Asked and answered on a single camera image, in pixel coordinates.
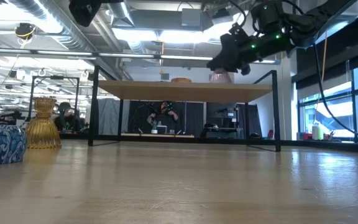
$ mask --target shelf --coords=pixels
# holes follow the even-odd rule
[[[271,85],[99,81],[99,87],[124,100],[248,103],[272,91]]]

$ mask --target black cable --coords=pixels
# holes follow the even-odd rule
[[[240,12],[242,13],[242,15],[244,16],[244,20],[241,22],[240,27],[243,27],[246,23],[246,19],[247,19],[247,14],[246,12],[236,3],[234,3],[234,1],[232,0],[228,0],[234,7],[238,8],[240,10]]]
[[[302,15],[304,14],[302,9],[299,6],[297,6],[294,2],[291,2],[290,0],[282,0],[282,1],[285,2],[285,3],[290,4],[291,6],[293,6],[296,10],[298,10],[298,12],[300,14],[302,14]]]
[[[178,6],[177,11],[179,11],[179,7],[180,7],[183,3],[187,3],[192,9],[194,9],[194,7],[193,7],[189,2],[183,1],[183,2],[179,3],[179,6]]]
[[[316,44],[313,44],[313,48],[314,48],[314,58],[316,60],[316,69],[317,69],[317,74],[318,74],[318,87],[320,89],[320,94],[321,94],[321,100],[323,101],[323,104],[326,108],[326,110],[328,111],[329,115],[331,115],[332,119],[334,121],[336,121],[340,126],[342,126],[344,129],[350,131],[353,134],[358,135],[357,132],[351,130],[350,128],[346,127],[344,124],[342,124],[331,112],[331,110],[328,108],[328,104],[326,101],[326,97],[324,96],[324,90],[323,90],[323,82],[321,81],[321,70],[320,70],[320,64],[319,64],[319,59],[318,59],[318,52],[317,52],[317,46]]]

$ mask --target person wearing headset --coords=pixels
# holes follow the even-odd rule
[[[164,101],[161,103],[159,111],[154,111],[147,118],[147,122],[153,125],[153,121],[161,121],[161,125],[167,126],[168,130],[176,129],[179,123],[179,116],[172,111],[173,104],[171,101]]]

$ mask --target black metal table frame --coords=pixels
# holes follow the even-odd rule
[[[124,99],[120,99],[119,107],[119,117],[118,117],[118,132],[116,136],[113,135],[98,135],[95,132],[96,130],[96,105],[98,100],[98,88],[99,88],[99,73],[104,72],[112,80],[116,80],[112,77],[111,74],[108,74],[100,66],[95,66],[93,73],[93,89],[92,89],[92,98],[91,98],[91,117],[89,121],[89,134],[88,134],[88,145],[94,145],[94,140],[109,140],[109,141],[147,141],[147,142],[179,142],[179,143],[207,143],[207,144],[245,144],[251,147],[256,147],[258,149],[264,149],[257,146],[275,146],[273,151],[281,151],[281,140],[280,140],[280,117],[279,117],[279,108],[278,108],[278,80],[277,80],[277,71],[272,70],[258,79],[254,84],[258,84],[265,78],[272,76],[272,93],[273,93],[273,116],[274,116],[274,137],[275,140],[264,140],[264,139],[251,139],[249,136],[249,114],[248,114],[248,103],[246,103],[246,117],[244,127],[246,129],[246,138],[245,139],[208,139],[208,138],[166,138],[166,137],[144,137],[144,136],[122,136],[122,111]]]
[[[33,76],[31,81],[31,93],[30,93],[30,104],[29,104],[29,115],[26,119],[26,121],[31,120],[31,111],[32,111],[32,99],[34,97],[34,88],[35,88],[35,80],[38,78],[50,78],[50,79],[73,79],[77,81],[76,85],[76,91],[75,91],[75,105],[74,105],[74,114],[77,114],[77,107],[78,107],[78,93],[80,91],[80,78],[78,77],[59,77],[59,76]],[[73,133],[76,130],[76,122],[73,124]]]

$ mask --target golden woven vase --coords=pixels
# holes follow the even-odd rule
[[[60,137],[55,123],[50,119],[56,100],[34,98],[37,117],[25,129],[29,149],[60,149]]]

